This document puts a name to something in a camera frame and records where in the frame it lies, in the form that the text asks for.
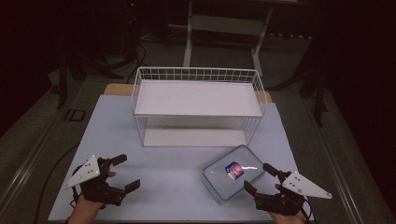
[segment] white metal rack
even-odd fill
[[[262,41],[273,12],[273,8],[269,7],[264,21],[241,20],[234,18],[222,18],[206,15],[196,15],[192,13],[192,0],[189,2],[189,17],[187,20],[187,44],[184,53],[184,67],[190,67],[192,53],[192,30],[222,32],[240,35],[256,35],[258,37],[255,48],[251,50],[251,57],[260,76],[262,76],[262,66],[260,64],[259,52],[262,47]]]
[[[144,146],[247,145],[267,99],[256,70],[140,67],[132,107]]]

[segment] floor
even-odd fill
[[[145,64],[182,66],[185,48],[182,43],[163,43],[149,37],[155,36],[148,35],[138,47],[140,57],[146,52]],[[265,87],[292,76],[309,41],[265,38],[260,52]],[[37,223],[51,223],[48,216],[73,159],[73,148],[84,134],[99,95],[108,83],[125,82],[135,65],[114,71],[123,79],[98,76],[90,69],[84,82],[69,77],[68,100],[62,110],[56,109],[58,96],[48,92],[3,135],[0,139],[1,223],[26,223],[35,217]],[[192,49],[191,66],[253,68],[253,62],[249,49],[197,45]],[[295,83],[270,93],[300,173],[334,196],[329,201],[310,199],[318,223],[396,223],[332,93],[325,92],[328,112],[322,114],[323,127],[319,127],[312,117],[314,96],[301,98],[298,92],[301,85]],[[86,111],[85,119],[69,120],[69,109]]]

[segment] wooden edge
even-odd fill
[[[120,84],[120,83],[110,83],[106,86],[104,95],[121,95],[121,96],[131,96],[133,84]],[[256,92],[257,99],[262,99],[262,92]],[[272,97],[268,91],[265,92],[268,103],[272,103]]]

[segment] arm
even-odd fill
[[[109,171],[108,176],[115,176],[116,173]],[[96,203],[86,200],[84,195],[78,197],[78,201],[72,215],[67,219],[67,224],[90,224],[93,223],[99,210],[104,203]]]
[[[305,217],[302,212],[295,216],[282,216],[276,213],[268,213],[276,224],[305,224]]]

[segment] metal frame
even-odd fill
[[[262,41],[273,12],[270,7],[267,11],[265,21],[241,20],[232,18],[210,17],[202,15],[194,15],[192,13],[192,0],[189,2],[189,17],[187,21],[187,44],[184,53],[183,67],[190,67],[192,54],[192,30],[204,30],[223,33],[232,33],[240,35],[257,35],[259,40],[255,48],[251,50],[251,57],[254,69],[262,76],[262,66],[260,64],[259,52],[262,47]]]
[[[256,92],[262,115],[265,113],[267,96],[257,70],[204,67],[139,67],[136,71],[134,89],[132,91],[133,113],[136,110],[140,84],[143,79],[251,83],[253,90]],[[144,143],[148,118],[137,117],[134,114],[134,119],[140,140]],[[243,129],[247,143],[250,142],[261,120],[262,116],[259,119],[244,118]]]

